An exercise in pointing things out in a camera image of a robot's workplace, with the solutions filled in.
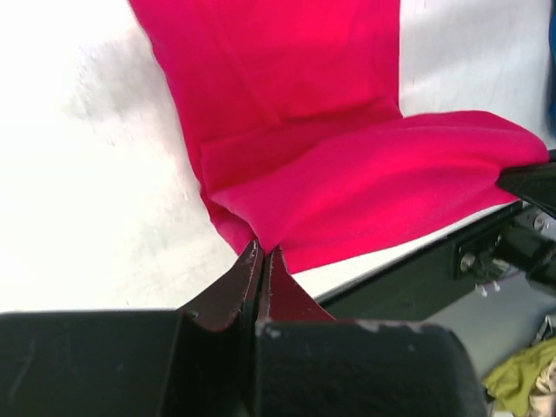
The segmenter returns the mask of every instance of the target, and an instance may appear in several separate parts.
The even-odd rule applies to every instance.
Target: white table surface
[[[402,0],[404,113],[490,110],[552,147],[550,3]],[[124,0],[6,2],[0,50],[0,311],[175,308],[229,268]],[[323,295],[446,232],[296,278]]]

